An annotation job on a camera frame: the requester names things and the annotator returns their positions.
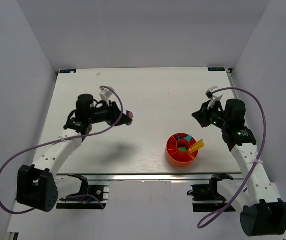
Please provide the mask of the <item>small cyan lego brick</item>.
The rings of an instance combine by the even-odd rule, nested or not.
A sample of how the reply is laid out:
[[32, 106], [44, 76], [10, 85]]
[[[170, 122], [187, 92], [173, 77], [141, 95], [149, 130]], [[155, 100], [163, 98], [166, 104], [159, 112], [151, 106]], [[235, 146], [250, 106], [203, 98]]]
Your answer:
[[190, 142], [192, 139], [193, 139], [193, 138], [192, 138], [190, 135], [187, 135], [187, 136], [185, 137], [185, 140], [187, 140], [188, 142]]

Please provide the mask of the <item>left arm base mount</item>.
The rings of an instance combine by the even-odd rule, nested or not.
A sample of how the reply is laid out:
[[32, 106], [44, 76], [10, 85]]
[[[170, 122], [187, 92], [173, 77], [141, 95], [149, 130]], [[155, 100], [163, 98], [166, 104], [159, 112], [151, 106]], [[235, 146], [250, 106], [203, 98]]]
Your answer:
[[60, 210], [103, 210], [108, 201], [109, 185], [89, 181], [74, 174], [59, 176], [55, 180], [58, 190], [56, 208]]

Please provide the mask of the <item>green lego brick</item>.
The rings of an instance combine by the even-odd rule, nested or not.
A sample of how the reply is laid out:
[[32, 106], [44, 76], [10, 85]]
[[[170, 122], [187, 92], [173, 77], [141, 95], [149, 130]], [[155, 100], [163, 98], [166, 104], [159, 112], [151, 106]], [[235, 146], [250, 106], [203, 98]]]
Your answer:
[[186, 151], [186, 148], [184, 146], [181, 146], [178, 148], [178, 150], [182, 151], [182, 152], [185, 152]]

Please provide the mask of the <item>purple lego piece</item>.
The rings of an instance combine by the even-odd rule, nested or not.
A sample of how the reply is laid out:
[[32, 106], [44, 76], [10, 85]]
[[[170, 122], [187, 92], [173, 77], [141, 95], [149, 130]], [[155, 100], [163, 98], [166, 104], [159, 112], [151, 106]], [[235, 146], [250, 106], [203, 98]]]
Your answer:
[[131, 111], [126, 111], [126, 115], [127, 117], [129, 117], [130, 119], [133, 119], [133, 113]]

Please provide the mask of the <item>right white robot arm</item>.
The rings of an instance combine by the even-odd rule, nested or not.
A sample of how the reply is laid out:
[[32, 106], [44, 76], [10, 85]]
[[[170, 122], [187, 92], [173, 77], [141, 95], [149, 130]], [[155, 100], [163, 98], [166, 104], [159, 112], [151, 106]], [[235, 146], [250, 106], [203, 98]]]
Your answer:
[[237, 162], [244, 178], [237, 185], [227, 174], [213, 175], [209, 186], [211, 192], [225, 198], [227, 204], [203, 217], [197, 224], [205, 228], [227, 208], [239, 213], [240, 225], [248, 237], [283, 235], [286, 231], [286, 202], [282, 201], [271, 185], [260, 161], [256, 140], [245, 126], [245, 104], [229, 99], [225, 107], [220, 101], [203, 103], [192, 113], [201, 127], [213, 125], [222, 132], [222, 139]]

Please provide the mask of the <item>yellow long lego plate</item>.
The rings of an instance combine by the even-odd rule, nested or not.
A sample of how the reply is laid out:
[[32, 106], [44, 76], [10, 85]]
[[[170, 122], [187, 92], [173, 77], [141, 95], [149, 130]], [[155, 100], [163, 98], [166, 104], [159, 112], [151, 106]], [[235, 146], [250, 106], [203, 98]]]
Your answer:
[[195, 142], [193, 145], [191, 145], [188, 149], [188, 153], [192, 154], [196, 151], [198, 151], [199, 149], [203, 148], [204, 147], [204, 142], [203, 140], [199, 140], [197, 142]]

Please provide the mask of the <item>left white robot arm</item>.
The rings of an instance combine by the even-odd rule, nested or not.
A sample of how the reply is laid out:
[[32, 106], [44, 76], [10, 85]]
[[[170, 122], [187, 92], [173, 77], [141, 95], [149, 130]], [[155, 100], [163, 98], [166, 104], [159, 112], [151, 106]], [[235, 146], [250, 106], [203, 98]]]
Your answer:
[[23, 165], [18, 170], [16, 200], [18, 203], [43, 212], [51, 211], [62, 199], [85, 199], [88, 197], [87, 178], [72, 174], [57, 177], [57, 173], [69, 156], [83, 143], [93, 124], [107, 123], [110, 127], [130, 125], [133, 114], [122, 111], [109, 94], [101, 93], [101, 107], [90, 94], [79, 95], [73, 110], [63, 127], [60, 140], [53, 143], [46, 153]]

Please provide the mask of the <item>orange divided round container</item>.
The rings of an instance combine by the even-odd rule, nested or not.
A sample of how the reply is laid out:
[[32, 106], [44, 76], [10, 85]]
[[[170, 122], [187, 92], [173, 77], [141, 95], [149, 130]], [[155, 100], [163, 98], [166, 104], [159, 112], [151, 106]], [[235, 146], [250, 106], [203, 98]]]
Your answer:
[[189, 166], [197, 157], [198, 150], [190, 153], [189, 149], [196, 140], [186, 133], [176, 133], [170, 136], [165, 146], [165, 159], [174, 167]]

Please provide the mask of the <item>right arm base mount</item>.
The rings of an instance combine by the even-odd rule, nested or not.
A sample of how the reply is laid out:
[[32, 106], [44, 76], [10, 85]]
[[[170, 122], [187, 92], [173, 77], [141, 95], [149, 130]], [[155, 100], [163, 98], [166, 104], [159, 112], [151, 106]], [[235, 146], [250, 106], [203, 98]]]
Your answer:
[[211, 193], [207, 184], [191, 185], [191, 189], [187, 191], [186, 195], [192, 197], [194, 213], [211, 213], [227, 204], [222, 196]]

